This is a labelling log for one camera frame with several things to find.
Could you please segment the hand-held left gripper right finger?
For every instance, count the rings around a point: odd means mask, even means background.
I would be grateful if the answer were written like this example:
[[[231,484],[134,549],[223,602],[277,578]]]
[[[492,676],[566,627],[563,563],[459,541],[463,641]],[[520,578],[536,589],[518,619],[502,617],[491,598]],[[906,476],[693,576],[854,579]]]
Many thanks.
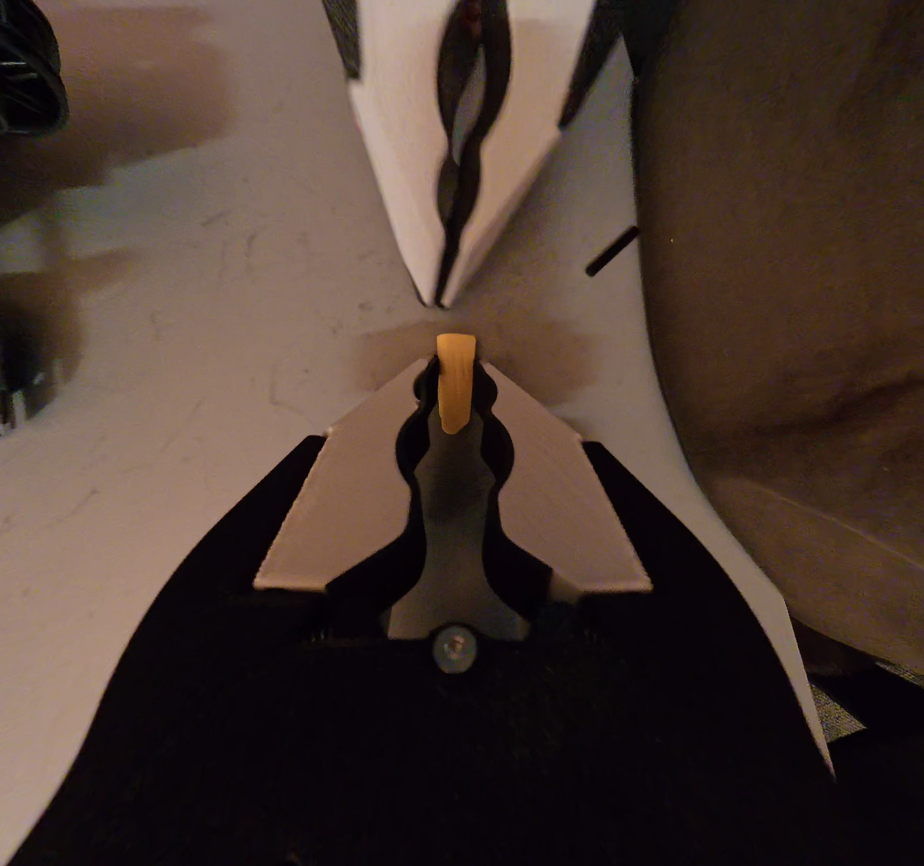
[[[522,618],[548,603],[645,594],[653,583],[580,434],[487,362],[473,373],[479,454],[491,471],[482,566]]]

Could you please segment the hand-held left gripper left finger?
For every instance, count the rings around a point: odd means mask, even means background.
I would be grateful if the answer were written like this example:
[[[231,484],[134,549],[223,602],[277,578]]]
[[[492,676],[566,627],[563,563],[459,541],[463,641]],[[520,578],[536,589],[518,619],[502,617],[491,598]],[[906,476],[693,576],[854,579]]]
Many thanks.
[[[328,430],[255,591],[322,595],[339,616],[376,618],[416,585],[426,536],[415,469],[439,373],[437,359],[412,362]]]

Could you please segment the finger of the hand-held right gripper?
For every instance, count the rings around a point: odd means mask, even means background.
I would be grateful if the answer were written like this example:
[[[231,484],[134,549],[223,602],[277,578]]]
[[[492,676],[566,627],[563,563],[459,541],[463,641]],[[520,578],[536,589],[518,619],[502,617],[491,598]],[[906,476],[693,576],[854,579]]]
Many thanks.
[[[597,0],[497,0],[484,18],[485,92],[461,156],[444,279],[452,306],[561,138],[578,57]]]
[[[437,62],[457,0],[356,0],[359,78],[350,101],[415,288],[434,303],[445,228],[436,189],[448,152]]]

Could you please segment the yellow plastic toy piece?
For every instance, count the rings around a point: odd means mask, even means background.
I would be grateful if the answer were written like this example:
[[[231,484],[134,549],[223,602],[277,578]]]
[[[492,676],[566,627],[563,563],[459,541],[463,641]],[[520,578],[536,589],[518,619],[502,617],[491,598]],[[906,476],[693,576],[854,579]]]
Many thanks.
[[[475,336],[443,333],[436,337],[438,411],[447,435],[461,432],[470,420],[476,349]]]

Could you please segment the yellow black tracked toy vehicle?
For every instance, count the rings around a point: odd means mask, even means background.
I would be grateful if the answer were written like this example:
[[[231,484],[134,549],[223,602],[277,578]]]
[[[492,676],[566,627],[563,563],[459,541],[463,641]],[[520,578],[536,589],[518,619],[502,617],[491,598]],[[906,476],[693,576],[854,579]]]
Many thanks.
[[[68,121],[61,74],[39,6],[1,0],[2,435],[49,405],[79,360],[72,261],[41,145]]]

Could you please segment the black toy axle pin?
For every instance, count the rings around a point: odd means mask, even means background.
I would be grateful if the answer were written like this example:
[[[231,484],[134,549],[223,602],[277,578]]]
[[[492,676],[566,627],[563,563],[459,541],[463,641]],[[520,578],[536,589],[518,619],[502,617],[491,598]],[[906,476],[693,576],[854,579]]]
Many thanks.
[[[594,277],[606,268],[626,248],[631,246],[640,236],[637,225],[631,225],[619,234],[611,243],[601,250],[585,267],[588,277]]]

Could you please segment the person's brown shirt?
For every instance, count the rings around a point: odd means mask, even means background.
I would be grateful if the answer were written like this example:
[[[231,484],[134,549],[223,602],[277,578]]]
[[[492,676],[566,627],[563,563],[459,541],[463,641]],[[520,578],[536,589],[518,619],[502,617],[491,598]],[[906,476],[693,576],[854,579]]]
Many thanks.
[[[701,490],[817,637],[921,674],[923,0],[679,0],[641,274]]]

